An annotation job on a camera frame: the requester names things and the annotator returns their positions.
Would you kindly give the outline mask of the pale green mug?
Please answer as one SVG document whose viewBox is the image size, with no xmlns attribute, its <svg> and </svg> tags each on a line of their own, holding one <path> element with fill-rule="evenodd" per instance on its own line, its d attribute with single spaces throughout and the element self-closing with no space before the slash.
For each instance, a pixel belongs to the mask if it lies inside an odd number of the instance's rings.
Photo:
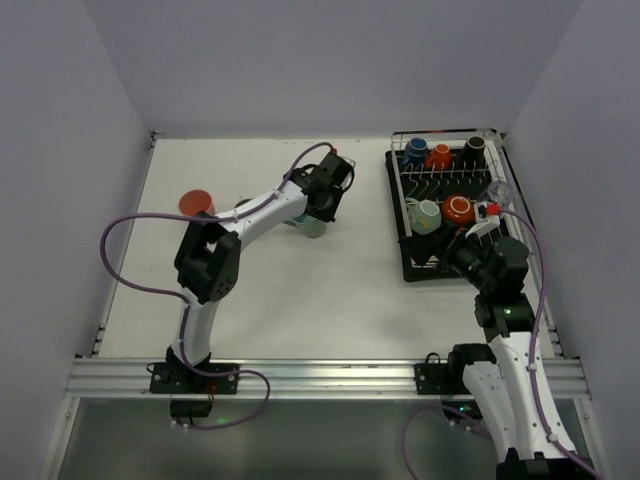
<svg viewBox="0 0 640 480">
<path fill-rule="evenodd" d="M 441 210 L 431 200 L 405 199 L 405 207 L 411 230 L 419 235 L 435 232 L 442 223 Z"/>
<path fill-rule="evenodd" d="M 310 215 L 302 214 L 283 222 L 284 225 L 294 227 L 307 238 L 315 239 L 325 234 L 327 225 L 325 222 Z"/>
</svg>

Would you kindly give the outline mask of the steel cup with cork base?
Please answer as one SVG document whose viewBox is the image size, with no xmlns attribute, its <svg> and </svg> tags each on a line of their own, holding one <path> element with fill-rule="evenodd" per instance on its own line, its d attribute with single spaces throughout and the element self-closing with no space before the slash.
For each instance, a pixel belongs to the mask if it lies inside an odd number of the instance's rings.
<svg viewBox="0 0 640 480">
<path fill-rule="evenodd" d="M 235 206 L 233 207 L 234 209 L 239 209 L 241 207 L 243 207 L 245 204 L 251 202 L 252 199 L 251 198 L 245 198 L 245 199 L 241 199 L 239 202 L 237 202 L 235 204 Z"/>
</svg>

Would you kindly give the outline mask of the pink plastic cup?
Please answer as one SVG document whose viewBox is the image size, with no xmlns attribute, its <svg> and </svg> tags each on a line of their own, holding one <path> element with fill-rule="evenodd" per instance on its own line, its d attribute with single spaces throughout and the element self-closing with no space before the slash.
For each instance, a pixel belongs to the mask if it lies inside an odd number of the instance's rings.
<svg viewBox="0 0 640 480">
<path fill-rule="evenodd" d="M 200 212 L 205 212 L 210 216 L 215 214 L 213 197 L 201 189 L 184 193 L 178 202 L 178 208 L 180 213 L 185 216 L 195 216 Z"/>
</svg>

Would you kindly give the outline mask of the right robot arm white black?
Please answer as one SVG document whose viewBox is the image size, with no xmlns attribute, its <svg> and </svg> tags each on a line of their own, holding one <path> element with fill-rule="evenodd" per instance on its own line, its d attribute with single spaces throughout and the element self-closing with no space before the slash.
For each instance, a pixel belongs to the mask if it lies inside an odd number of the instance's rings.
<svg viewBox="0 0 640 480">
<path fill-rule="evenodd" d="M 478 291 L 475 317 L 486 341 L 455 345 L 441 370 L 447 384 L 474 397 L 496 449 L 496 478 L 599 478 L 577 454 L 552 396 L 539 319 L 523 292 L 527 246 L 509 236 L 482 245 L 448 225 L 400 245 L 413 261 L 434 257 Z"/>
</svg>

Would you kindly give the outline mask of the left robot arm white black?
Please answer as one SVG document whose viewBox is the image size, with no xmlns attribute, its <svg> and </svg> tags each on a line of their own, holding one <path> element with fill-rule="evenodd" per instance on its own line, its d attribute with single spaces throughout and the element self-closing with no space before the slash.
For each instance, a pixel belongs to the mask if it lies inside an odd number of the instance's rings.
<svg viewBox="0 0 640 480">
<path fill-rule="evenodd" d="M 235 287 L 242 251 L 276 226 L 300 216 L 333 222 L 355 176 L 354 164 L 331 151 L 318 164 L 293 169 L 267 193 L 222 214 L 191 223 L 174 266 L 183 317 L 166 362 L 187 372 L 210 359 L 210 337 L 221 300 Z"/>
</svg>

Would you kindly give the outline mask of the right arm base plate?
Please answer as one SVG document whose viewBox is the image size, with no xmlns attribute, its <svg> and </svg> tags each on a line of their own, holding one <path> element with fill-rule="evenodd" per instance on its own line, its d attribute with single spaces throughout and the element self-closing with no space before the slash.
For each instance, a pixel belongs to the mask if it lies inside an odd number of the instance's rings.
<svg viewBox="0 0 640 480">
<path fill-rule="evenodd" d="M 449 364 L 436 352 L 430 352 L 413 366 L 415 390 L 418 395 L 469 395 L 470 391 L 457 380 Z"/>
</svg>

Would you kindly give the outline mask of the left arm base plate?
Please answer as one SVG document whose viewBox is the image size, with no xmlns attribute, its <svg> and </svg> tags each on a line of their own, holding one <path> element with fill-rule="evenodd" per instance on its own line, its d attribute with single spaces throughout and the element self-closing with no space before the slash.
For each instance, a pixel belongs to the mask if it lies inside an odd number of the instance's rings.
<svg viewBox="0 0 640 480">
<path fill-rule="evenodd" d="M 214 377 L 196 374 L 180 362 L 149 363 L 146 366 L 151 374 L 149 391 L 170 395 L 234 395 L 237 392 L 238 364 L 204 362 L 197 369 L 214 374 Z"/>
</svg>

